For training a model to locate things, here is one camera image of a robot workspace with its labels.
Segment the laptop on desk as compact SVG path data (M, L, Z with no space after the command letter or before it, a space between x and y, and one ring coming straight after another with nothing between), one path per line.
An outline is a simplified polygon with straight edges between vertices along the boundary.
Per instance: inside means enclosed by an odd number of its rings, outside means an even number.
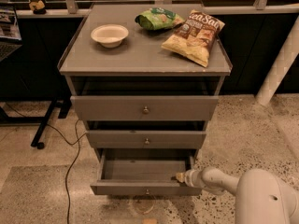
M0 62L21 45L22 38L15 7L0 3Z

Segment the round floor cover plate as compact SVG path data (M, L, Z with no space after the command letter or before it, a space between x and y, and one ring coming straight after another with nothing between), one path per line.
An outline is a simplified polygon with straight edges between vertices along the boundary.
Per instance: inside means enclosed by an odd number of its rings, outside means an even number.
M156 204L156 199L153 196L134 196L132 199L132 206L137 213L146 215L150 213L154 205Z

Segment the grey middle drawer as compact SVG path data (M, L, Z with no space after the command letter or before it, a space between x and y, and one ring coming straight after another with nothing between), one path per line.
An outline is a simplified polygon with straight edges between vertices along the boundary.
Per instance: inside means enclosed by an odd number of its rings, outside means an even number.
M203 145L206 132L191 131L87 131L91 147L190 148Z

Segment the small yellow black object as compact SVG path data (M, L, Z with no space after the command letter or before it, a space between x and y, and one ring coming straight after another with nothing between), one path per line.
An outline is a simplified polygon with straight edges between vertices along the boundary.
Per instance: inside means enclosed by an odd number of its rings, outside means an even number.
M34 14L45 14L45 4L42 0L31 1L29 3L29 8L33 11Z

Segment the black desk leg frame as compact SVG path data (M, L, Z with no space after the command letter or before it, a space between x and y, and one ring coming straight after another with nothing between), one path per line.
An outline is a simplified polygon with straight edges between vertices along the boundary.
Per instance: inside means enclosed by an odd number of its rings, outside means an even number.
M36 134L31 142L32 147L36 147L37 149L43 149L45 144L40 142L41 135L43 134L48 121L50 119L50 115L52 114L55 107L60 109L60 113L58 118L65 119L68 111L71 107L71 102L69 100L63 100L59 102L58 100L52 100L49 104L49 107L44 116L36 116L36 117L26 117L19 115L18 117L11 117L3 107L0 107L0 124L1 125L37 125L38 129Z

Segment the yellow brown chip bag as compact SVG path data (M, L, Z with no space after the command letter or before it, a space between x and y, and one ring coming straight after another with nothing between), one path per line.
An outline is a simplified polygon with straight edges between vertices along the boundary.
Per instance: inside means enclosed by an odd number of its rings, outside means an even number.
M207 67L215 38L224 26L215 17L192 10L187 20L163 42L162 48Z

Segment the white paper bowl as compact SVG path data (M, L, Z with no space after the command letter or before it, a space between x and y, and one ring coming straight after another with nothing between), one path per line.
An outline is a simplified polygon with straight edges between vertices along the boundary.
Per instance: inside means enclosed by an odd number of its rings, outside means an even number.
M106 24L91 32L91 39L105 48L116 48L129 35L128 30L118 24Z

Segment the green snack bag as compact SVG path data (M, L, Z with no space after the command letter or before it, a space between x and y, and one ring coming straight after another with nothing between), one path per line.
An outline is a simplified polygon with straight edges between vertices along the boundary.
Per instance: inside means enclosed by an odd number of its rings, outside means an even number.
M152 7L135 17L135 22L150 31L172 29L184 22L177 13L161 8Z

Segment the grey drawer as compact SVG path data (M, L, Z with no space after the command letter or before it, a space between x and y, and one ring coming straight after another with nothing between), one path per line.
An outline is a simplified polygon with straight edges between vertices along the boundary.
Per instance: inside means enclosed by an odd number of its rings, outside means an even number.
M91 147L190 148L203 145L206 132L191 131L87 131Z
M211 120L216 96L72 96L82 120Z
M194 165L190 149L99 148L95 195L195 196L201 190L179 183L176 173Z

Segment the grey bottom drawer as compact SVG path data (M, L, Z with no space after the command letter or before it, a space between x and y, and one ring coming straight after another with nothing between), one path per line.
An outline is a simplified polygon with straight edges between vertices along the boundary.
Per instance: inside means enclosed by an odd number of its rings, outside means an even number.
M201 190L179 183L176 173L194 165L190 149L99 148L95 195L195 196Z

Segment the grey top drawer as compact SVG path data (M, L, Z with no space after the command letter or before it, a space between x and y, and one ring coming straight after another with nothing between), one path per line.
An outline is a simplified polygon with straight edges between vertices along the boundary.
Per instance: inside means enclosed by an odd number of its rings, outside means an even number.
M216 96L72 96L82 120L211 120Z

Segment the grey drawer cabinet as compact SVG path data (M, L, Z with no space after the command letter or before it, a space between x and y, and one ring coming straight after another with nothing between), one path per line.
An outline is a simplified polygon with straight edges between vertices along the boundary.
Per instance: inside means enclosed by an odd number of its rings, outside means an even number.
M168 31L146 31L135 23L144 5L96 5L82 23L60 68L72 96L216 96L232 66L221 42L213 44L203 67L162 49ZM116 48L91 39L96 27L124 26L129 35ZM205 132L209 120L106 121L82 120L86 131Z

